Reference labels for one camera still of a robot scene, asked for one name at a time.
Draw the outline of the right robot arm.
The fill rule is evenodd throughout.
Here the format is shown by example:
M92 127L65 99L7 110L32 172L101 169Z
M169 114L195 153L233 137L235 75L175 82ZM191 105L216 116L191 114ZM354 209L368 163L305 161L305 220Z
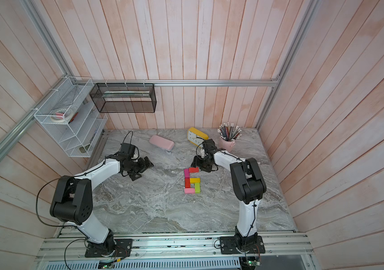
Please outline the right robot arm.
M230 172L234 194L239 200L239 219L235 235L228 241L239 250L258 245L257 212L267 186L256 159L237 157L207 139L196 147L192 167L208 173L213 167L223 167Z

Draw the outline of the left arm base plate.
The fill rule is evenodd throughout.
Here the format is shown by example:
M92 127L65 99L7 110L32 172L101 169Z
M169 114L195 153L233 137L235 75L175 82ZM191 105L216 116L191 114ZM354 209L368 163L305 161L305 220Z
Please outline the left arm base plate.
M129 257L131 254L132 242L133 239L131 238L107 239L105 243L102 244L88 242L85 258Z

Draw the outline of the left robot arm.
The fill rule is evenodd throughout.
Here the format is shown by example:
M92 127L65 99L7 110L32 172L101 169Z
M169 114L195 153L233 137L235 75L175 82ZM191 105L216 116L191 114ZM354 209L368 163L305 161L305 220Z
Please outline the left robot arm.
M76 226L89 243L113 245L112 231L93 213L93 190L116 174L136 181L149 168L150 159L140 156L132 144L121 144L120 150L108 155L98 165L74 176L62 176L57 183L50 215L67 225Z

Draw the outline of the magenta block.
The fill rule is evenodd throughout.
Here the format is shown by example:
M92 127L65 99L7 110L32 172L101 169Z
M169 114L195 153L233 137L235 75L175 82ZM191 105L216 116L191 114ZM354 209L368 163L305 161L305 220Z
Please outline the magenta block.
M188 169L184 169L184 176L185 178L190 178L190 173Z

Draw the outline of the red block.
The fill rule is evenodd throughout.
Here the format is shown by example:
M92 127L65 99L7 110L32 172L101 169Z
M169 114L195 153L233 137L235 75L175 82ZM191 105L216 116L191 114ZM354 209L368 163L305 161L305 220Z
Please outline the red block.
M189 173L198 173L199 168L198 167L189 168L188 171L189 171Z
M191 188L191 185L190 185L190 178L185 178L185 188L186 188L186 189Z

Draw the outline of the green block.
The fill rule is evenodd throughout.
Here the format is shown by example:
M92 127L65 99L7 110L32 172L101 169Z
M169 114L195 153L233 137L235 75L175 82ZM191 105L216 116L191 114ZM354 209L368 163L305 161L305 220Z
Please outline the green block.
M199 194L201 192L201 184L200 183L195 183L194 184L194 189L195 189L195 193Z

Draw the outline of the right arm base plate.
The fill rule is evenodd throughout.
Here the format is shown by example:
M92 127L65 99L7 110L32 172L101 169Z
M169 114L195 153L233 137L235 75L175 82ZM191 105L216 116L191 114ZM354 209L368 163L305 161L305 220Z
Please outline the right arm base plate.
M254 234L248 237L241 235L219 238L222 254L265 254L265 246L261 236Z

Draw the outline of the pink block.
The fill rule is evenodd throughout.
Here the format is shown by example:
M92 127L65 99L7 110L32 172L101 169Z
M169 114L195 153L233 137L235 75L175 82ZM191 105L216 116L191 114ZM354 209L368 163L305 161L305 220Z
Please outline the pink block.
M195 188L184 188L185 194L194 194Z

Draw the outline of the yellow block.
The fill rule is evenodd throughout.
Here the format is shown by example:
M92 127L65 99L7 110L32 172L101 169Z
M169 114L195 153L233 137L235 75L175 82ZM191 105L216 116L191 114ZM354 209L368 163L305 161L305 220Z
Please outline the yellow block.
M190 183L200 183L201 179L200 178L191 178Z

